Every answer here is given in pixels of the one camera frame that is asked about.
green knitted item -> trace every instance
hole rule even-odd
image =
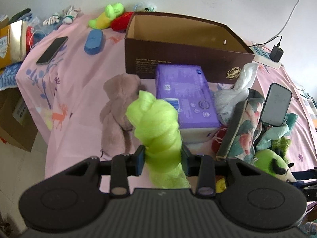
[[[275,151],[276,148],[279,148],[282,151],[282,159],[285,163],[289,163],[289,160],[286,157],[286,153],[291,145],[291,140],[286,139],[284,136],[278,140],[272,140],[272,150]]]

purple tissue package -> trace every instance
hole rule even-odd
[[[208,82],[199,66],[158,65],[156,98],[178,111],[185,144],[206,142],[220,127]]]

white cable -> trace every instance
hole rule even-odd
[[[282,28],[274,37],[270,38],[266,43],[270,42],[271,39],[273,39],[273,38],[275,38],[276,36],[278,36],[278,35],[284,30],[284,28],[285,28],[286,25],[288,24],[290,18],[292,17],[293,12],[294,12],[296,6],[298,5],[299,1],[300,1],[300,0],[297,0],[296,4],[294,5],[293,10],[291,11],[291,14],[289,15],[289,18],[287,19],[287,21],[286,21],[285,25],[283,26],[283,28]]]
[[[29,47],[30,47],[30,51],[32,50],[32,48],[36,45],[33,45],[32,47],[31,47],[31,40],[32,40],[32,38],[33,38],[33,36],[34,36],[34,34],[35,34],[35,32],[36,31],[40,31],[40,32],[43,32],[44,33],[44,37],[46,37],[46,34],[45,34],[45,32],[44,31],[42,31],[42,30],[40,30],[40,29],[37,29],[37,30],[35,30],[34,32],[33,32],[33,34],[32,34],[32,36],[30,37],[30,40],[29,40]]]

white wall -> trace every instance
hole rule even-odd
[[[84,13],[102,11],[121,2],[131,9],[139,1],[152,1],[158,11],[187,14],[227,24],[239,36],[265,42],[284,25],[297,0],[0,0],[0,13],[9,16],[30,7],[40,17],[69,4]],[[317,0],[301,0],[283,31],[282,63],[290,76],[317,97]]]

orange deer print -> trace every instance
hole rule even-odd
[[[118,44],[122,39],[123,37],[119,37],[119,38],[116,38],[116,37],[109,37],[107,38],[107,40],[110,39],[114,44]]]
[[[60,114],[60,113],[53,113],[52,114],[52,120],[53,120],[53,128],[54,128],[54,121],[57,120],[58,121],[58,124],[56,125],[56,128],[60,125],[62,127],[62,124],[63,124],[63,121],[65,119],[65,117],[67,116],[67,111],[68,111],[68,108],[65,104],[59,104],[59,107],[61,109],[61,111],[63,112],[63,114]]]

